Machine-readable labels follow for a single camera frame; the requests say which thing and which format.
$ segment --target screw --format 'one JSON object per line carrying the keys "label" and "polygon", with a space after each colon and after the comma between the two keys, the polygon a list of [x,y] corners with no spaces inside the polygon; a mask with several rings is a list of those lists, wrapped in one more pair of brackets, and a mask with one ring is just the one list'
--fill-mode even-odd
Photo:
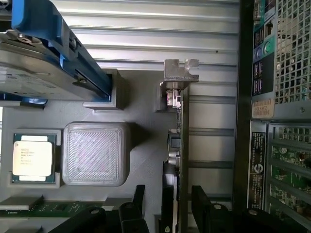
{"label": "screw", "polygon": [[86,81],[86,79],[79,79],[78,82],[80,82],[80,83],[86,83],[87,81]]}
{"label": "screw", "polygon": [[248,213],[250,215],[257,215],[258,214],[258,212],[256,210],[250,210],[250,211],[248,211]]}
{"label": "screw", "polygon": [[73,45],[73,47],[74,47],[74,48],[76,48],[76,47],[77,47],[77,39],[73,39],[73,41],[72,41],[72,45]]}
{"label": "screw", "polygon": [[17,39],[23,43],[29,43],[30,44],[32,42],[32,37],[30,37],[30,36],[25,37],[23,34],[18,34]]}
{"label": "screw", "polygon": [[221,205],[216,204],[216,205],[214,205],[214,208],[215,208],[216,210],[221,210],[222,206],[221,206]]}
{"label": "screw", "polygon": [[93,214],[93,215],[94,215],[94,214],[98,214],[98,213],[99,213],[99,210],[92,210],[92,211],[91,211],[91,214]]}

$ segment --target blue plastic bracket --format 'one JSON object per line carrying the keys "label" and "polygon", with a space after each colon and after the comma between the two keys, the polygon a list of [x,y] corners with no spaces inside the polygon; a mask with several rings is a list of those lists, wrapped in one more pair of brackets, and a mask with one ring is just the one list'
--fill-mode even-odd
{"label": "blue plastic bracket", "polygon": [[111,101],[111,78],[98,66],[49,0],[14,0],[12,28],[48,41],[46,47],[60,53],[59,63],[66,73],[87,79],[103,93],[102,101]]}

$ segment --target metal mesh grille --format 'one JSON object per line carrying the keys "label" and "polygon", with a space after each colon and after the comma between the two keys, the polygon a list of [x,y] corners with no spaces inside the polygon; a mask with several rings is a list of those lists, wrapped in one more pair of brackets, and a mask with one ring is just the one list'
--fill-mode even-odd
{"label": "metal mesh grille", "polygon": [[275,0],[266,0],[265,8],[264,11],[268,12],[271,10],[273,7],[275,7]]}
{"label": "metal mesh grille", "polygon": [[276,104],[311,100],[310,0],[279,0]]}
{"label": "metal mesh grille", "polygon": [[275,138],[311,143],[311,129],[310,128],[277,127]]}

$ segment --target port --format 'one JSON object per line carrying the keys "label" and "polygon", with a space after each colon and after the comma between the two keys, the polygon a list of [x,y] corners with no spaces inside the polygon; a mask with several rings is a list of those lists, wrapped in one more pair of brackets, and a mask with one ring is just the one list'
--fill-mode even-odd
{"label": "port", "polygon": [[262,74],[262,62],[259,62],[259,71],[258,71],[258,75]]}
{"label": "port", "polygon": [[265,25],[264,25],[264,38],[270,36],[272,34],[272,30],[273,30],[273,22],[272,20],[268,21]]}
{"label": "port", "polygon": [[255,59],[259,59],[262,55],[262,48],[259,47],[256,51],[255,51]]}
{"label": "port", "polygon": [[263,42],[263,37],[264,37],[263,28],[261,28],[259,31],[259,43]]}
{"label": "port", "polygon": [[258,63],[254,64],[254,77],[258,76]]}
{"label": "port", "polygon": [[259,31],[254,33],[254,48],[259,44]]}
{"label": "port", "polygon": [[263,53],[268,54],[269,52],[271,52],[271,50],[272,50],[271,43],[270,41],[268,41],[263,47]]}
{"label": "port", "polygon": [[258,79],[258,93],[261,93],[262,90],[262,79]]}
{"label": "port", "polygon": [[253,94],[257,93],[257,89],[258,89],[258,80],[254,81],[254,90],[253,90]]}

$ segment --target green circuit board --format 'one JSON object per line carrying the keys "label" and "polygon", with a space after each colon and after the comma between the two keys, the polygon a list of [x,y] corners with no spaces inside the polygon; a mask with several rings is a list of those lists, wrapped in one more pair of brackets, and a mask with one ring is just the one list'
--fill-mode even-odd
{"label": "green circuit board", "polygon": [[280,169],[276,166],[272,166],[271,174],[273,178],[311,194],[311,181],[309,179],[299,176],[296,173]]}
{"label": "green circuit board", "polygon": [[282,221],[286,222],[286,224],[291,226],[293,229],[296,229],[296,232],[310,233],[310,231],[307,228],[301,226],[298,222],[293,220],[291,217],[286,215],[284,212],[282,212],[280,209],[278,209],[276,206],[272,204],[270,205],[270,213],[272,215],[277,216]]}
{"label": "green circuit board", "polygon": [[102,205],[103,202],[44,200],[31,210],[0,210],[0,217],[72,217],[87,207]]}
{"label": "green circuit board", "polygon": [[308,167],[309,161],[311,163],[310,153],[276,146],[272,147],[272,158],[301,167]]}
{"label": "green circuit board", "polygon": [[[294,164],[300,167],[310,167],[310,153],[304,151],[298,151],[290,148],[282,148],[273,146],[272,147],[272,157],[287,163]],[[279,181],[282,181],[296,189],[304,191],[308,194],[311,194],[311,180],[297,175],[294,172],[290,172],[284,169],[281,169],[276,166],[271,167],[271,176]],[[311,220],[311,206],[304,201],[298,199],[291,193],[282,190],[281,188],[271,185],[270,195],[278,199],[283,204],[287,205],[300,215]],[[288,224],[295,227],[295,229],[301,229],[302,232],[309,232],[307,229],[302,227],[299,223],[294,221],[292,218],[287,216],[277,207],[271,205],[270,213],[279,217],[281,220],[286,221]]]}

